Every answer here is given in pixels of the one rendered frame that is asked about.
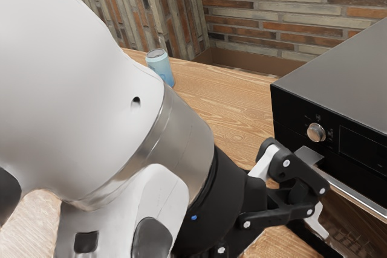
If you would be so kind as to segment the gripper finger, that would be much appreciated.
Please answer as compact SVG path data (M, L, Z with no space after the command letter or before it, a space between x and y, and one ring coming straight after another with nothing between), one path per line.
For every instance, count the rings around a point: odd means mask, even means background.
M314 233L327 239L329 233L318 221L322 209L321 202L315 205L309 202L294 205L285 204L276 209L242 213L238 216L237 221L242 229L263 229L287 225L290 221L303 220Z
M248 176L281 183L299 179L306 183L315 195L327 193L330 185L326 179L302 161L274 138L262 142L256 157L256 165Z

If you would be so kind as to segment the black oven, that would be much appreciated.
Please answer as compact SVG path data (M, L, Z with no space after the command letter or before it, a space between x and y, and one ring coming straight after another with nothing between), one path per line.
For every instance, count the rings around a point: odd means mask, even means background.
M387 18L272 83L271 99L275 138L330 183L330 248L387 258Z

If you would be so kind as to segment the light blue can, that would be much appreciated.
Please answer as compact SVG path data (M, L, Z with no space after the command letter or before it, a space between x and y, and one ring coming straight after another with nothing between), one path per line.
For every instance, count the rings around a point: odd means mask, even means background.
M162 48L150 50L145 57L148 67L157 73L165 83L174 87L175 79L173 77L169 56Z

